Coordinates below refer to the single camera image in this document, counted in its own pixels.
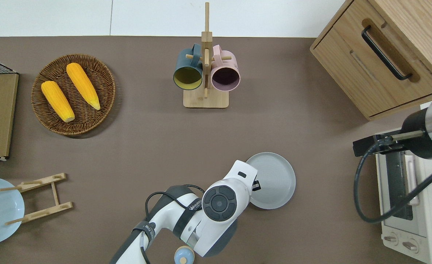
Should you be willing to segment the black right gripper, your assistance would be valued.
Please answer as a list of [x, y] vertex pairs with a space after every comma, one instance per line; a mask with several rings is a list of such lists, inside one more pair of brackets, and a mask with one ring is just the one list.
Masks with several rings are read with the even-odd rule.
[[[379, 133], [373, 136], [364, 137], [360, 140], [355, 140], [353, 142], [353, 152], [355, 157], [362, 157], [376, 142], [380, 142], [381, 140], [390, 138], [392, 136], [393, 133]], [[398, 143], [397, 141], [392, 142], [392, 140], [386, 140], [385, 143], [380, 143], [377, 147], [375, 147], [373, 153], [387, 154], [400, 151], [403, 151], [402, 144]]]

